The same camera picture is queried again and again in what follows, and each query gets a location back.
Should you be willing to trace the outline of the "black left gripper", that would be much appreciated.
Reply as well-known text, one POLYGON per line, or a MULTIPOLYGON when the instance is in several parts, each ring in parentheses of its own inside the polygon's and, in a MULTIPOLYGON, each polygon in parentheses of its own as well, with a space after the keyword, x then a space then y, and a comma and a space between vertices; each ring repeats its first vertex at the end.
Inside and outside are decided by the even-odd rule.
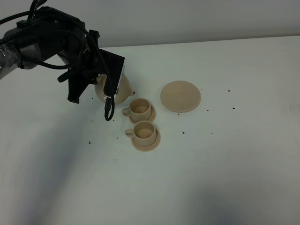
POLYGON ((79 103, 85 89, 94 84, 94 74, 103 71, 103 55, 98 47, 99 32, 87 31, 84 22, 73 22, 63 33, 65 46, 58 56, 68 66, 68 101, 79 103))

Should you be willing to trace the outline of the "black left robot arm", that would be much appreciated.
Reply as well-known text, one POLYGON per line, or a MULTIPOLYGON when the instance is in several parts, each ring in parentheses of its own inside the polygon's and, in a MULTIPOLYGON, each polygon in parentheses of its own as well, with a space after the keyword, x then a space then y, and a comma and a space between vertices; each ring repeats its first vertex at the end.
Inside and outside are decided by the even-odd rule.
POLYGON ((68 101, 79 98, 103 69, 97 39, 99 33, 87 31, 84 22, 51 7, 20 13, 1 20, 28 15, 0 41, 0 76, 4 78, 16 68, 36 66, 64 70, 58 82, 68 82, 68 101))

